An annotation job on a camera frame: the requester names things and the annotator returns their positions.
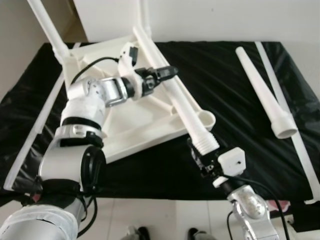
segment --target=person's foot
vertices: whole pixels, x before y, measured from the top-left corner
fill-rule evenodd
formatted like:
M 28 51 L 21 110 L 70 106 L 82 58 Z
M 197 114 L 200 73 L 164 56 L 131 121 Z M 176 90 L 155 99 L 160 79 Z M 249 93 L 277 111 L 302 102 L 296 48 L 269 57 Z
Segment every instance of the person's foot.
M 150 240 L 149 231 L 145 226 L 139 227 L 138 232 L 140 235 L 140 240 Z
M 188 237 L 187 240 L 195 240 L 195 234 L 199 232 L 198 229 L 196 229 L 195 227 L 190 228 L 188 231 Z

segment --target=black tablecloth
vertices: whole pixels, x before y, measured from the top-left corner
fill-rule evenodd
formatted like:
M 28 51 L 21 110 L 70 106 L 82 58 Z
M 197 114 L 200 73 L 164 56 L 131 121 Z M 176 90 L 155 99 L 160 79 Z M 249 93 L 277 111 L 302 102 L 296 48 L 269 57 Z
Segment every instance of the black tablecloth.
M 253 42 L 160 42 L 157 46 L 195 100 L 214 113 L 212 132 L 230 147 L 246 154 L 242 175 L 272 189 L 279 199 L 302 201 L 312 193 L 291 139 L 277 139 L 235 49 L 243 46 L 266 84 L 271 88 L 262 60 Z M 303 142 L 320 178 L 320 103 L 295 63 L 278 42 L 263 46 L 279 80 Z M 0 104 L 0 184 L 26 140 L 61 66 L 44 44 L 16 86 Z M 49 118 L 30 149 L 14 183 L 17 192 L 29 192 L 38 166 L 60 122 L 67 98 L 62 87 Z M 176 200 L 218 200 L 225 196 L 202 179 L 182 136 L 109 164 L 101 171 L 101 197 Z M 268 199 L 271 196 L 256 189 Z

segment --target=white tile floor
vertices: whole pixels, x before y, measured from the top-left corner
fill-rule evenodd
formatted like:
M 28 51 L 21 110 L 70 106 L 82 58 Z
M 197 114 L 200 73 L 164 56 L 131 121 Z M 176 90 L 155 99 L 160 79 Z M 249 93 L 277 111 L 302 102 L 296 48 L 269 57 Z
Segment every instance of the white tile floor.
M 159 199 L 98 198 L 98 215 L 91 229 L 80 240 L 120 240 L 130 225 L 146 226 L 152 240 L 186 240 L 189 228 L 196 227 L 214 235 L 217 240 L 229 240 L 226 217 L 231 210 L 227 201 L 174 201 Z M 0 208 L 0 224 L 20 208 L 12 201 Z M 88 209 L 87 225 L 93 213 Z M 284 240 L 281 220 L 273 219 L 280 239 Z M 243 240 L 242 230 L 232 215 L 230 227 L 234 240 Z M 319 240 L 320 230 L 296 233 L 288 225 L 291 240 Z

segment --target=robotic arm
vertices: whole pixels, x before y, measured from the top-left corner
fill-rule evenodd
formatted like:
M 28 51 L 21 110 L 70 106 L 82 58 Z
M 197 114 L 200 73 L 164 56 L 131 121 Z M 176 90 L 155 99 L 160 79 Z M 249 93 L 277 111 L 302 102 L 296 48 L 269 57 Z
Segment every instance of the robotic arm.
M 227 176 L 238 176 L 246 169 L 245 152 L 235 147 L 218 149 L 201 155 L 188 140 L 191 155 L 200 168 L 203 178 L 213 178 L 213 186 L 221 188 L 232 203 L 232 212 L 241 224 L 246 240 L 279 240 L 266 201 L 252 187 Z
M 118 61 L 121 76 L 75 81 L 38 171 L 39 201 L 12 214 L 0 228 L 5 240 L 74 240 L 89 198 L 106 165 L 102 125 L 106 108 L 153 93 L 174 77 L 173 66 L 134 69 L 137 48 L 128 43 Z

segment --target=white cylindrical cap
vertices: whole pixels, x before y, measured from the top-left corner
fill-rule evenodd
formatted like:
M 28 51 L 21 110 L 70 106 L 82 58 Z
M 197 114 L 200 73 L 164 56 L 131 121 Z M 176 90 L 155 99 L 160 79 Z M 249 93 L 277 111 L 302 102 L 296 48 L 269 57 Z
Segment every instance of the white cylindrical cap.
M 298 131 L 290 114 L 273 120 L 271 122 L 271 128 L 278 139 L 290 138 Z

